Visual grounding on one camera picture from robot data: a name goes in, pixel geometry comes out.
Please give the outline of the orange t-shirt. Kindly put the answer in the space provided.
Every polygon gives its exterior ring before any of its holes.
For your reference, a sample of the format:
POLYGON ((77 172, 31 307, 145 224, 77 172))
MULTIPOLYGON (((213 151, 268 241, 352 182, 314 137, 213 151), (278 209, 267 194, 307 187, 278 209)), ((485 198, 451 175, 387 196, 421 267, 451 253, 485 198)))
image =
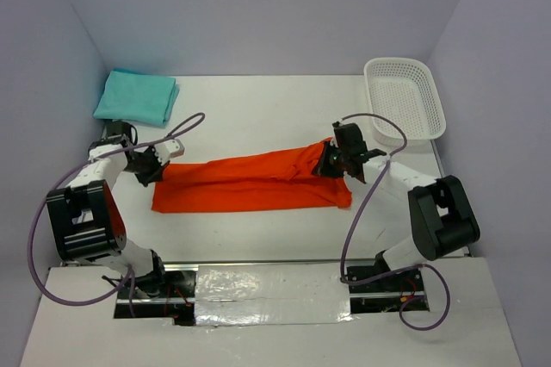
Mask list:
POLYGON ((155 184, 152 211, 232 213, 294 208, 348 208, 341 177, 313 174, 329 140, 309 146, 199 164, 169 165, 155 184))

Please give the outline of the light turquoise t-shirt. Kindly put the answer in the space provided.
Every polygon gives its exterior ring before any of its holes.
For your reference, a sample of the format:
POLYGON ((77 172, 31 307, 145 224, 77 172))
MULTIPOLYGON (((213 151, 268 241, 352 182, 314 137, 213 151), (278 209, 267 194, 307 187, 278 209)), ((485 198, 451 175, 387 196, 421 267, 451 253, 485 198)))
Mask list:
POLYGON ((174 78, 113 70, 93 117, 136 121, 163 128, 170 119, 178 94, 174 78))

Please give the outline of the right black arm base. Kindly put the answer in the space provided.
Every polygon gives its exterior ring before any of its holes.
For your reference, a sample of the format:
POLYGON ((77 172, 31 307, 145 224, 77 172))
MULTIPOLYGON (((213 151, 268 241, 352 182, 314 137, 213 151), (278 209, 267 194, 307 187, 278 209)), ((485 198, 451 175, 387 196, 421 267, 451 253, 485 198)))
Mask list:
POLYGON ((404 311, 428 311, 424 282, 420 270, 407 271, 360 286, 349 286, 350 312, 375 314, 399 312, 401 305, 412 298, 404 311))

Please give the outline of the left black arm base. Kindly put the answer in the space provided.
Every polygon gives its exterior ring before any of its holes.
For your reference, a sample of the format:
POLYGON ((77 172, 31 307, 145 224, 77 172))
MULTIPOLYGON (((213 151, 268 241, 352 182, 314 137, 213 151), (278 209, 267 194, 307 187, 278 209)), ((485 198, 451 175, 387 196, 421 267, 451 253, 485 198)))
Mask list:
POLYGON ((117 293, 113 318, 116 320, 166 319, 177 326, 195 325, 197 270, 171 269, 164 282, 151 294, 138 285, 130 293, 130 282, 117 293))

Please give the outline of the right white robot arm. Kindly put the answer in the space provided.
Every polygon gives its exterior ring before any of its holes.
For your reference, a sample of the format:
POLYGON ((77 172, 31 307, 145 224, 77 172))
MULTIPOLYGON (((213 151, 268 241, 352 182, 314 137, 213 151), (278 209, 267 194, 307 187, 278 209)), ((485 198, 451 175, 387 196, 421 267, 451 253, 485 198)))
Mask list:
POLYGON ((375 256, 373 278, 381 289, 396 289, 404 280, 404 271, 417 269, 480 239, 478 222, 458 177, 433 177, 393 160, 407 146, 404 134, 401 146, 386 153, 369 149, 355 123, 336 121, 332 127, 334 137, 324 144, 313 174, 333 179, 348 176, 369 186, 341 252, 343 283, 350 286, 361 283, 349 278, 346 257, 362 213, 378 188, 407 202, 410 220, 408 235, 375 256))

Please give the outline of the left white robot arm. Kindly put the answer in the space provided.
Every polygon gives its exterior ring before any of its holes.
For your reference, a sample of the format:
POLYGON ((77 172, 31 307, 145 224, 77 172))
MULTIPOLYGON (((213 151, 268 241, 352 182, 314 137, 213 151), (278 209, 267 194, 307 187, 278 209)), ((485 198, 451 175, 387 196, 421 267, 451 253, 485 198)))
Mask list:
POLYGON ((127 232, 112 189, 122 172, 132 173, 143 186, 159 182, 170 161, 183 155, 177 139, 150 144, 143 152, 135 149, 138 135, 125 121, 110 121, 105 135, 90 144, 89 160, 64 188, 52 190, 46 207, 57 252, 65 262, 95 264, 121 274, 132 267, 135 287, 143 297, 162 295, 169 276, 161 258, 152 250, 137 246, 127 232))

